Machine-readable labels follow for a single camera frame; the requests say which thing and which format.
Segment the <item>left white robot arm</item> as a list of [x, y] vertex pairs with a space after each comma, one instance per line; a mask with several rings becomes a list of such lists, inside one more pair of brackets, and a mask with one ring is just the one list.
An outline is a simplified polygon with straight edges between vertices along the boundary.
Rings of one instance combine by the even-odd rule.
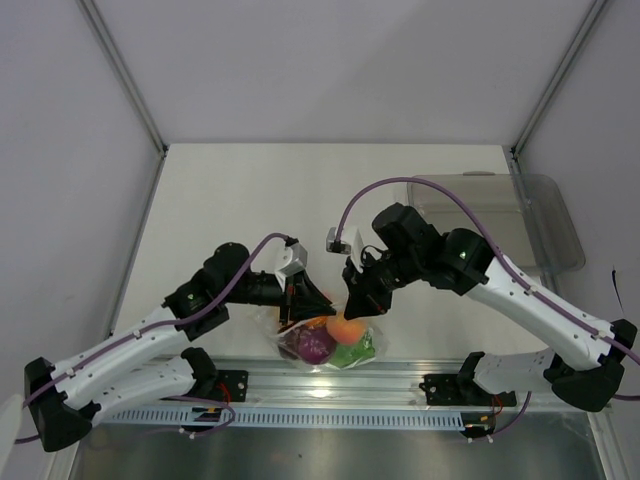
[[106, 417], [155, 400], [230, 398], [210, 356], [193, 343], [229, 320], [231, 304], [274, 307], [284, 325], [334, 314], [297, 240], [286, 238], [273, 272], [252, 271], [257, 254], [224, 243], [129, 329], [66, 360], [28, 363], [25, 404], [44, 451], [63, 450]]

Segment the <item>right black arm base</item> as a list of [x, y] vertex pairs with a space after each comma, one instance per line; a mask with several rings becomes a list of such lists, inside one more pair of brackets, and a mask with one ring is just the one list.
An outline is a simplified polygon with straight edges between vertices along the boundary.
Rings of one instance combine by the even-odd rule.
[[514, 392], [490, 394], [457, 374], [426, 374], [419, 383], [430, 406], [515, 407]]

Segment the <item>purple red onion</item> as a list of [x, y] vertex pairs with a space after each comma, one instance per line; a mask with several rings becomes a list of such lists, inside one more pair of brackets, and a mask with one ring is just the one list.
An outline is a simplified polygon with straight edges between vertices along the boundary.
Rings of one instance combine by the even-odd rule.
[[324, 327], [301, 328], [293, 334], [294, 353], [310, 365], [326, 363], [334, 354], [336, 346], [336, 341]]

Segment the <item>clear zip top bag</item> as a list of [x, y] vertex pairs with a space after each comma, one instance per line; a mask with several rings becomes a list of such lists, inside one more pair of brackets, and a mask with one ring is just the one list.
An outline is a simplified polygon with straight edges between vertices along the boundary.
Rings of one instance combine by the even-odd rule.
[[300, 370], [351, 370], [385, 356], [388, 342], [374, 321], [345, 319], [343, 299], [332, 308], [333, 315], [281, 323], [277, 308], [264, 307], [254, 316], [254, 323], [273, 350]]

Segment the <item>peach fruit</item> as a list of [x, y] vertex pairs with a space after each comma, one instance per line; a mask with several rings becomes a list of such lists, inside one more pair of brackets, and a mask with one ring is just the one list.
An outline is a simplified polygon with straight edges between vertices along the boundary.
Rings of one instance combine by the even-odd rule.
[[339, 344], [355, 345], [367, 331], [367, 324], [359, 319], [346, 320], [342, 314], [328, 317], [326, 321], [328, 334]]

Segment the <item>green lettuce leaf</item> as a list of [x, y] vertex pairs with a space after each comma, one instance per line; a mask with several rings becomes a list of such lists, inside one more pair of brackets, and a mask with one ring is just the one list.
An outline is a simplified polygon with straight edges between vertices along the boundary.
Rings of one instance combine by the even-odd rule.
[[356, 344], [350, 346], [338, 344], [329, 364], [341, 370], [351, 369], [370, 362], [375, 357], [373, 330], [368, 329]]

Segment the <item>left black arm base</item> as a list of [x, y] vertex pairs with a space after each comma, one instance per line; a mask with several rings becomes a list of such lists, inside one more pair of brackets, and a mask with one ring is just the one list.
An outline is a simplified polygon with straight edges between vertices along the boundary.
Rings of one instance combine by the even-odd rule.
[[185, 393], [187, 398], [201, 398], [224, 403], [244, 403], [249, 386], [246, 370], [219, 370], [215, 377], [197, 380]]

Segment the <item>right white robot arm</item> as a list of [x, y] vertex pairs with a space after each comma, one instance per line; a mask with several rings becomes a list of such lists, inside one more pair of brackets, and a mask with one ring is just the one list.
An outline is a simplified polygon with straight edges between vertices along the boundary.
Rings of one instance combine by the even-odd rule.
[[395, 290], [424, 281], [492, 308], [545, 344], [524, 354], [470, 353], [455, 376], [463, 403], [550, 391], [572, 407], [599, 412], [617, 394], [622, 362], [637, 334], [629, 321], [585, 313], [537, 284], [475, 231], [439, 233], [411, 206], [391, 205], [372, 228], [385, 245], [378, 256], [366, 252], [356, 227], [327, 239], [328, 250], [348, 257], [342, 273], [348, 289], [345, 319], [383, 315]]

